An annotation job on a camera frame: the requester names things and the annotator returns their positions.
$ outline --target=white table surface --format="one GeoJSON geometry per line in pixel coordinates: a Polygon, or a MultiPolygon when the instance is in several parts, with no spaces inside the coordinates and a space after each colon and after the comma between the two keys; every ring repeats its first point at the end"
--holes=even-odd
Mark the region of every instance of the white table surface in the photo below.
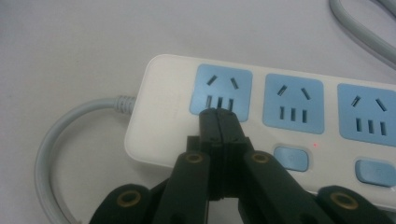
{"type": "MultiPolygon", "coordinates": [[[[396,20],[379,4],[342,2],[396,45],[396,20]]],[[[0,223],[49,223],[33,176],[46,131],[76,105],[137,95],[149,60],[164,53],[396,84],[396,70],[346,33],[327,0],[0,0],[0,223]]],[[[170,174],[127,156],[128,121],[94,112],[56,145],[53,186],[82,223],[114,188],[151,188],[170,174]]],[[[242,223],[236,200],[210,204],[209,215],[242,223]]]]}

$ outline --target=white power strip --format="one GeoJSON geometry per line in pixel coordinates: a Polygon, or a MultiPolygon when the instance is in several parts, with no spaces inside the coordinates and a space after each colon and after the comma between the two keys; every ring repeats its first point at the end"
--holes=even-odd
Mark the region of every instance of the white power strip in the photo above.
{"type": "Polygon", "coordinates": [[[254,148],[274,154],[307,191],[343,186],[396,211],[395,90],[389,84],[161,55],[147,67],[125,146],[137,161],[172,167],[186,150],[187,136],[199,135],[195,107],[228,107],[254,148]],[[207,86],[222,84],[210,92],[201,79],[207,86]],[[223,91],[224,97],[217,95],[223,91]]]}

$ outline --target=brass screw insert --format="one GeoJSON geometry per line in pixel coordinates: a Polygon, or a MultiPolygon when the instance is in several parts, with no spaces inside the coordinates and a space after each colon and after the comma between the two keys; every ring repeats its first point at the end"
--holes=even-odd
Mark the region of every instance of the brass screw insert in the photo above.
{"type": "Polygon", "coordinates": [[[343,192],[334,192],[330,195],[330,198],[335,204],[348,210],[355,210],[359,207],[358,202],[354,198],[343,192]]]}
{"type": "Polygon", "coordinates": [[[254,153],[251,156],[251,159],[258,163],[267,163],[270,160],[266,155],[260,153],[254,153]]]}
{"type": "Polygon", "coordinates": [[[204,160],[200,154],[189,154],[186,156],[186,160],[190,163],[198,163],[204,160]]]}
{"type": "Polygon", "coordinates": [[[137,205],[141,199],[142,195],[140,195],[139,191],[127,190],[117,198],[117,204],[121,207],[131,207],[137,205]]]}

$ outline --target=power cord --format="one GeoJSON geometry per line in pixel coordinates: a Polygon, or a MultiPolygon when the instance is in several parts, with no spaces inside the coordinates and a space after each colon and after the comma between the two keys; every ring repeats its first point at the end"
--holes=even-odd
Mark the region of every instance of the power cord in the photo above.
{"type": "Polygon", "coordinates": [[[74,120],[94,110],[113,108],[122,114],[132,114],[135,98],[120,96],[100,99],[79,105],[63,115],[49,129],[35,160],[35,191],[50,223],[77,223],[74,217],[68,218],[57,203],[50,185],[50,156],[55,152],[55,142],[62,131],[74,120]]]}
{"type": "MultiPolygon", "coordinates": [[[[394,16],[396,16],[396,1],[378,0],[394,16]]],[[[365,26],[354,20],[343,8],[340,0],[330,0],[330,8],[335,18],[356,36],[361,42],[373,51],[396,65],[396,48],[381,37],[367,29],[365,26]]]]}

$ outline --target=switch button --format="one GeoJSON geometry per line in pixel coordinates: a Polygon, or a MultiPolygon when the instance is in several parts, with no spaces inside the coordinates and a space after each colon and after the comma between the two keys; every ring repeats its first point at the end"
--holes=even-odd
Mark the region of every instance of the switch button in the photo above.
{"type": "Polygon", "coordinates": [[[382,187],[396,186],[396,169],[385,161],[360,160],[355,164],[360,182],[382,187]]]}
{"type": "Polygon", "coordinates": [[[274,157],[285,169],[304,172],[308,169],[308,154],[301,149],[291,147],[277,147],[274,157]]]}

